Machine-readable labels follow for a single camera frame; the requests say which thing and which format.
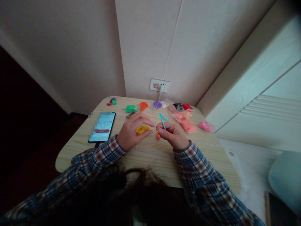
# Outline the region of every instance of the wooden table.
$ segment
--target wooden table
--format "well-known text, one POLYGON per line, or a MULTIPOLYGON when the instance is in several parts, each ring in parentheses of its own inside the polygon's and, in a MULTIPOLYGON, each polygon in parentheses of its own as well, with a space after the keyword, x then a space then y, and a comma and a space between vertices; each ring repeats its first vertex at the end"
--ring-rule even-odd
MULTIPOLYGON (((127 105, 136 105, 140 102, 147 102, 149 105, 153 100, 143 100, 128 97, 115 97, 117 104, 107 106, 107 103, 112 96, 105 98, 93 111, 87 120, 81 125, 71 139, 66 143, 60 151, 55 167, 59 172, 63 172, 71 165, 71 159, 89 149, 94 147, 94 143, 88 143, 88 135, 91 134, 95 121, 101 111, 116 112, 115 122, 112 128, 111 136, 118 134, 123 123, 126 121, 125 110, 127 105)), ((219 171, 226 179, 228 185, 235 194, 241 191, 240 179, 234 169, 232 163, 227 157, 224 149, 218 142, 213 132, 206 132, 197 127, 201 122, 206 121, 201 111, 195 107, 192 112, 192 117, 189 119, 195 125, 197 131, 193 134, 186 133, 187 138, 192 140, 202 151, 204 156, 213 164, 214 168, 219 171)), ((143 113, 147 115, 156 126, 161 122, 159 113, 162 113, 171 123, 179 125, 167 112, 167 109, 159 108, 156 111, 146 108, 143 113)), ((156 130, 151 128, 154 133, 149 135, 140 144, 133 148, 122 160, 126 169, 135 167, 151 167, 169 186, 183 188, 183 183, 180 177, 180 172, 177 168, 176 162, 173 157, 173 152, 170 144, 163 140, 156 139, 156 130)))

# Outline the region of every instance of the yellow clay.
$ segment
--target yellow clay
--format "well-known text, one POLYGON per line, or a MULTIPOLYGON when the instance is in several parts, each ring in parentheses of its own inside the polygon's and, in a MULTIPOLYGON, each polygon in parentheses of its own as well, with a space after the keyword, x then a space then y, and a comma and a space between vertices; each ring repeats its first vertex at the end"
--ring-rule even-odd
POLYGON ((142 125, 136 129, 136 134, 137 134, 137 136, 139 136, 140 134, 142 134, 143 132, 145 132, 147 130, 150 130, 150 127, 146 126, 146 125, 142 125))

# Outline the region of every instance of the light blue object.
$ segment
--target light blue object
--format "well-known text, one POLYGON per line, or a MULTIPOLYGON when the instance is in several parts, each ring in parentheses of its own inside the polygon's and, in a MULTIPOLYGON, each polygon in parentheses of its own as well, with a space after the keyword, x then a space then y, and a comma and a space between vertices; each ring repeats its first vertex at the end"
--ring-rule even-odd
POLYGON ((165 121, 167 121, 168 123, 170 123, 161 113, 159 113, 159 116, 160 116, 160 119, 161 119, 161 121, 162 121, 162 124, 163 124, 163 127, 164 127, 164 129, 166 130, 166 127, 165 127, 165 125, 164 125, 164 122, 163 122, 163 120, 165 120, 165 121))
POLYGON ((279 198, 301 218, 301 153, 285 151, 280 155, 268 180, 279 198))

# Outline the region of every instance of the person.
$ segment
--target person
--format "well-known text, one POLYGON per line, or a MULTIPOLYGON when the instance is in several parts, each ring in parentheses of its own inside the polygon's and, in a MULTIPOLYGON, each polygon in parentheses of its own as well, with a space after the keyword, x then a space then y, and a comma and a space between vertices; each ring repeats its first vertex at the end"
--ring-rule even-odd
POLYGON ((159 123, 156 130, 173 148, 185 185, 183 197, 170 190, 156 174, 145 169, 120 170, 118 162, 144 138, 141 125, 155 127, 135 113, 120 133, 98 148, 75 156, 72 165, 48 187, 31 195, 1 217, 1 224, 100 224, 129 225, 264 225, 233 194, 224 177, 177 125, 159 123), (132 184, 126 175, 140 175, 132 184))

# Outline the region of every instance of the blue plastic tool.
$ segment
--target blue plastic tool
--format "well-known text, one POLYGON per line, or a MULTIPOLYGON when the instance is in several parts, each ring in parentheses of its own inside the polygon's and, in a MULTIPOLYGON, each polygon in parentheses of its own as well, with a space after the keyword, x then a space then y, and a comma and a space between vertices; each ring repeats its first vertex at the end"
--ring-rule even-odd
POLYGON ((160 116, 160 119, 161 119, 161 121, 162 121, 162 124, 163 124, 163 127, 164 127, 164 129, 166 130, 166 127, 165 127, 165 125, 164 125, 164 122, 163 122, 163 120, 165 120, 165 121, 167 121, 168 123, 170 123, 161 113, 159 113, 159 116, 160 116))

